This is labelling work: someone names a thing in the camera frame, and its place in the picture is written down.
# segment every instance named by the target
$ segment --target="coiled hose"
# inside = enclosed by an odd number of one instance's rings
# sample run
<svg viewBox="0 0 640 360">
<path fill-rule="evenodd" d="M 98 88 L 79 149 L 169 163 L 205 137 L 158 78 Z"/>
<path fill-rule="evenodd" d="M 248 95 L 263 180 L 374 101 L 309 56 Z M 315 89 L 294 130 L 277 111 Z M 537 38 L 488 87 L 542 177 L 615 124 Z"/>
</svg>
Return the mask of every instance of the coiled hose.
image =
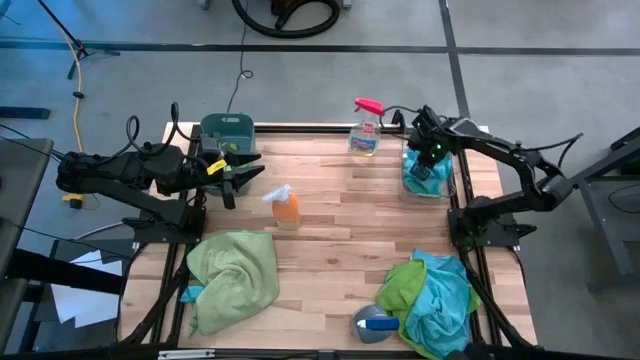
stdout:
<svg viewBox="0 0 640 360">
<path fill-rule="evenodd" d="M 312 2 L 321 2 L 329 6 L 331 8 L 331 16 L 329 16 L 329 18 L 322 24 L 310 27 L 308 29 L 282 30 L 284 25 L 289 20 L 289 17 L 291 17 L 291 15 L 296 10 L 298 10 L 300 6 Z M 278 21 L 276 22 L 275 29 L 272 29 L 253 20 L 242 7 L 242 4 L 240 4 L 240 0 L 231 0 L 231 3 L 233 4 L 234 9 L 236 9 L 238 16 L 240 16 L 240 19 L 242 19 L 242 21 L 244 21 L 247 26 L 262 35 L 278 39 L 302 39 L 318 35 L 329 30 L 329 28 L 331 28 L 336 23 L 336 21 L 338 21 L 338 17 L 340 16 L 340 4 L 338 4 L 337 0 L 296 0 L 289 4 L 289 6 L 287 6 L 282 11 L 282 14 L 280 14 L 280 16 L 278 17 Z"/>
</svg>

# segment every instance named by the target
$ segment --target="label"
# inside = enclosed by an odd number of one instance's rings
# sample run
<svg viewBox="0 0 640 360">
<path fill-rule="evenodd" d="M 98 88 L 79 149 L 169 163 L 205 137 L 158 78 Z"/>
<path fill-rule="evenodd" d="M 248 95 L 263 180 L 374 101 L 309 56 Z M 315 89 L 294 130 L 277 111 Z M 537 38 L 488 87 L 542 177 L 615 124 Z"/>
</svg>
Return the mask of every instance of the label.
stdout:
<svg viewBox="0 0 640 360">
<path fill-rule="evenodd" d="M 224 161 L 224 159 L 218 160 L 207 168 L 207 174 L 213 175 L 216 171 L 223 169 L 225 166 L 227 166 L 227 162 Z"/>
<path fill-rule="evenodd" d="M 372 153 L 376 148 L 377 140 L 363 139 L 352 136 L 349 148 L 351 151 Z"/>
<path fill-rule="evenodd" d="M 362 132 L 365 134 L 373 134 L 373 132 L 375 131 L 373 124 L 364 124 L 364 126 L 362 127 Z"/>
</svg>

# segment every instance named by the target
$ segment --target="white spray nozzle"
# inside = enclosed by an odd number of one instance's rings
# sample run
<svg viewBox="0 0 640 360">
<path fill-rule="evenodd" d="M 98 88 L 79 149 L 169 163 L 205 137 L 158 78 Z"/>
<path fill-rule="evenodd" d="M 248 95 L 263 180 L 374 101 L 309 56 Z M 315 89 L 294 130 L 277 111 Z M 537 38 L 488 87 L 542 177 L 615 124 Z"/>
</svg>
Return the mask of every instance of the white spray nozzle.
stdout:
<svg viewBox="0 0 640 360">
<path fill-rule="evenodd" d="M 268 193 L 267 195 L 263 196 L 262 201 L 264 201 L 266 204 L 271 204 L 274 201 L 286 204 L 289 201 L 290 191 L 291 191 L 291 186 L 289 184 L 282 185 L 279 188 Z"/>
</svg>

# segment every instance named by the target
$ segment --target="pink spray nozzle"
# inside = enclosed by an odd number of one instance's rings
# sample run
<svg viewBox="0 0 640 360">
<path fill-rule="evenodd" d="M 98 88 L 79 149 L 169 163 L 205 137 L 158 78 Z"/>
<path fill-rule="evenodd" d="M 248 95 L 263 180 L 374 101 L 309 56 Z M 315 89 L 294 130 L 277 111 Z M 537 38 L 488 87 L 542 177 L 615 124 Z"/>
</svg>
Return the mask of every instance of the pink spray nozzle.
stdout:
<svg viewBox="0 0 640 360">
<path fill-rule="evenodd" d="M 384 106 L 379 101 L 366 99 L 366 98 L 356 98 L 356 105 L 358 105 L 358 107 L 356 108 L 356 111 L 360 111 L 360 109 L 365 109 L 366 111 L 374 113 L 378 116 L 384 115 Z"/>
</svg>

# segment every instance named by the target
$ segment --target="gray concrete floor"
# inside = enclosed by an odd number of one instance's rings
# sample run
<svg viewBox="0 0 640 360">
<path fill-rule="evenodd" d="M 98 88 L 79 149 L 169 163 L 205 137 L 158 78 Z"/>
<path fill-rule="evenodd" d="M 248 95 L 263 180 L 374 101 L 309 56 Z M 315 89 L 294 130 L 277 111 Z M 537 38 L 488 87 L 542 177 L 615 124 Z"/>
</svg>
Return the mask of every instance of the gray concrete floor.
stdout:
<svg viewBox="0 0 640 360">
<path fill-rule="evenodd" d="M 196 1 L 49 1 L 70 30 L 84 40 L 237 44 L 242 23 L 228 1 L 203 12 Z M 266 0 L 252 0 L 251 13 L 271 22 Z M 634 0 L 452 0 L 459 46 L 639 47 L 640 6 Z M 35 0 L 17 0 L 0 20 L 0 40 L 54 39 L 59 34 Z M 292 19 L 304 26 L 326 15 L 308 5 Z M 437 0 L 354 0 L 335 28 L 301 41 L 267 39 L 249 30 L 249 44 L 445 45 Z M 110 153 L 124 143 L 124 122 L 142 121 L 141 139 L 159 140 L 169 104 L 182 119 L 199 121 L 223 112 L 239 69 L 238 53 L 124 52 L 83 62 L 80 112 L 89 152 Z M 639 124 L 640 58 L 462 56 L 472 117 L 498 136 L 527 145 L 585 136 L 565 160 L 575 174 L 606 154 L 608 145 Z M 0 104 L 52 110 L 49 120 L 3 120 L 32 137 L 50 137 L 61 151 L 76 148 L 73 136 L 75 81 L 65 78 L 67 51 L 0 50 Z M 457 114 L 448 57 L 438 54 L 247 53 L 233 111 L 256 121 L 352 122 L 352 100 L 373 97 L 386 104 L 432 105 Z M 558 151 L 549 151 L 555 161 Z M 500 168 L 503 188 L 519 187 Z M 50 166 L 28 226 L 74 236 L 136 212 L 101 198 L 96 211 L 77 212 L 61 203 Z M 578 194 L 552 213 L 526 213 L 539 230 L 522 242 L 527 292 L 541 345 L 561 351 L 638 357 L 640 292 L 587 292 L 585 283 L 612 265 Z M 21 247 L 48 253 L 48 239 L 25 233 Z M 19 326 L 14 331 L 20 333 Z"/>
</svg>

